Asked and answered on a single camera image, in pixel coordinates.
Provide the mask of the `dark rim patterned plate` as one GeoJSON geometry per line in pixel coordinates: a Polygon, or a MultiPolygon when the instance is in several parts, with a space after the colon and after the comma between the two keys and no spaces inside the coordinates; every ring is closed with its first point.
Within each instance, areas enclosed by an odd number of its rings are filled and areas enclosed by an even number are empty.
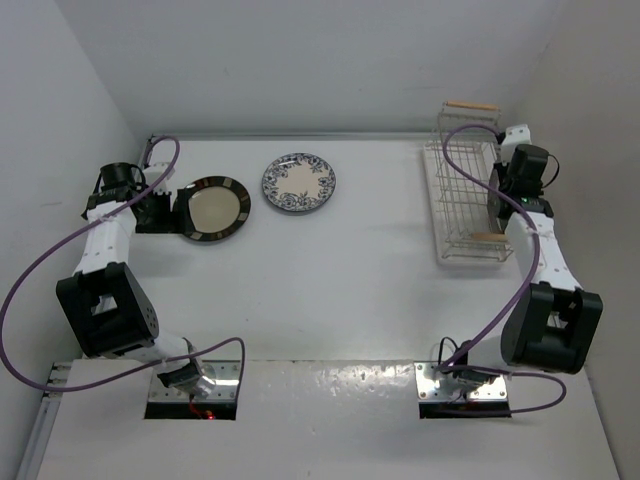
{"type": "Polygon", "coordinates": [[[189,199],[193,232],[183,235],[195,242],[218,242],[235,234],[248,220],[251,197],[246,187],[228,176],[208,176],[184,188],[189,199]]]}

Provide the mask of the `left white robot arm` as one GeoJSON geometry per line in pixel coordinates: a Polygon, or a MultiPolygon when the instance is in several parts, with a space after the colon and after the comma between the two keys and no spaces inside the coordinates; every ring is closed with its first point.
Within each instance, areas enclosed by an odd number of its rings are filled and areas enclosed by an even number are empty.
{"type": "Polygon", "coordinates": [[[194,357],[188,339],[161,329],[129,267],[133,234],[177,230],[169,194],[151,193],[135,205],[128,203],[158,173],[129,163],[101,168],[84,213],[95,226],[80,263],[71,277],[57,283],[56,295],[86,356],[148,364],[164,387],[204,399],[216,386],[214,371],[194,357]]]}

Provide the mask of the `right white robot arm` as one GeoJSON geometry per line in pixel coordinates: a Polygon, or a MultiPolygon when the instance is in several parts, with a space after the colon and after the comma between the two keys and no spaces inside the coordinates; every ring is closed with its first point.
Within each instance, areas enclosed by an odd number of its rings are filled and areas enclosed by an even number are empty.
{"type": "Polygon", "coordinates": [[[521,286],[494,319],[462,344],[442,368],[463,368],[468,353],[497,325],[505,364],[546,373],[576,374],[584,366],[604,305],[571,273],[555,235],[554,211],[542,180],[550,154],[516,146],[507,163],[493,168],[493,180],[463,176],[488,193],[489,215],[506,234],[523,274],[521,286]]]}

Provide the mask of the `blue floral plate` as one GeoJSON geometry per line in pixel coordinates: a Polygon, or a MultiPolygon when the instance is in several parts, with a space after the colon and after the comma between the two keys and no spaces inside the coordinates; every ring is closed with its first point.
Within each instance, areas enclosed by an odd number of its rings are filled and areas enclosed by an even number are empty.
{"type": "Polygon", "coordinates": [[[308,213],[333,195],[336,174],[323,158],[311,153],[290,153],[265,169],[261,187],[272,206],[289,213],[308,213]]]}

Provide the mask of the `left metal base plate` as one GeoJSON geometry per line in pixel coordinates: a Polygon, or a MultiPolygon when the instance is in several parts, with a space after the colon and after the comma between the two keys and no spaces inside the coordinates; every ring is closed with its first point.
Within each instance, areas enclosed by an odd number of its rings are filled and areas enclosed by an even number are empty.
{"type": "MultiPolygon", "coordinates": [[[[240,361],[204,360],[204,379],[198,383],[194,400],[196,403],[235,403],[238,397],[240,361]]],[[[178,388],[166,388],[153,376],[147,400],[150,403],[187,404],[189,394],[178,388]]]]}

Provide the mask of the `metal base plate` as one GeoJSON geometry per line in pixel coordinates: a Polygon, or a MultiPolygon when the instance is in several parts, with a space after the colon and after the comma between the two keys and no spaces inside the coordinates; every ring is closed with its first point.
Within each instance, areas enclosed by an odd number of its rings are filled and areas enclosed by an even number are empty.
{"type": "Polygon", "coordinates": [[[436,370],[435,361],[415,362],[414,373],[420,403],[488,403],[508,399],[502,375],[489,374],[485,379],[469,380],[436,370]]]}
{"type": "MultiPolygon", "coordinates": [[[[198,383],[194,400],[196,403],[235,403],[238,397],[240,361],[204,360],[204,379],[198,383]]],[[[153,376],[147,400],[150,403],[187,404],[189,394],[178,388],[166,388],[153,376]]]]}

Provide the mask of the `aluminium table frame rail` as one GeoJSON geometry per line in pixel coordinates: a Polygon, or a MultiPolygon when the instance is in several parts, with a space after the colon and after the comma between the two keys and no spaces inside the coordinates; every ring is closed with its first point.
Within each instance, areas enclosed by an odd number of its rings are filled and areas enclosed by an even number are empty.
{"type": "Polygon", "coordinates": [[[47,249],[20,274],[1,307],[8,313],[20,286],[47,258],[72,240],[86,244],[73,273],[56,283],[62,313],[88,357],[146,359],[160,343],[154,309],[128,266],[129,243],[136,219],[127,205],[107,212],[107,204],[89,212],[79,230],[47,249]]]}

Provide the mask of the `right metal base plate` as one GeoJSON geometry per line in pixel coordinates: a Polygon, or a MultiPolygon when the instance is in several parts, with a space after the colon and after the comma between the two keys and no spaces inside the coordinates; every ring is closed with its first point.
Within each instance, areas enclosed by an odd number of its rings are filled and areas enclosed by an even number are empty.
{"type": "Polygon", "coordinates": [[[435,361],[415,362],[414,373],[420,403],[488,403],[508,399],[502,375],[489,374],[485,379],[469,380],[436,370],[435,361]]]}

